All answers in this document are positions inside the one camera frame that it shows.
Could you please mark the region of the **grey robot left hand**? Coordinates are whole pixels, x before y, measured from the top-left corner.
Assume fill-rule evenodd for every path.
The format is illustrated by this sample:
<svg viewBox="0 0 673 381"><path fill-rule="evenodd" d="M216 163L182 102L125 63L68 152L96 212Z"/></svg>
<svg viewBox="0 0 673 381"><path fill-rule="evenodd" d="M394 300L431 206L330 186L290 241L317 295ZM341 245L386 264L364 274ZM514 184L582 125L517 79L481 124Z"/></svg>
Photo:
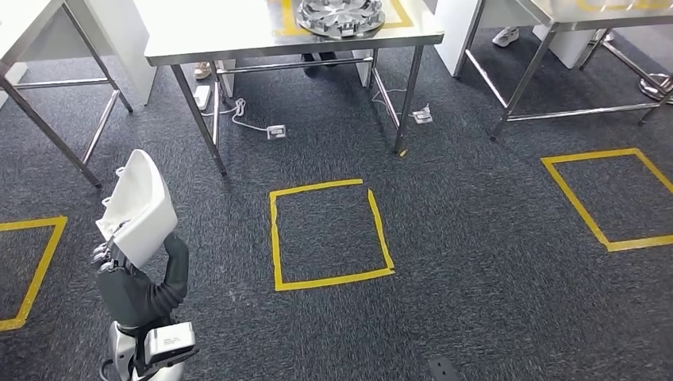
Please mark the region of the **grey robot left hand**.
<svg viewBox="0 0 673 381"><path fill-rule="evenodd" d="M168 261L161 283L133 265L112 240L97 246L90 266L112 318L126 327L141 327L169 316L187 296L189 250L175 233L163 241Z"/></svg>

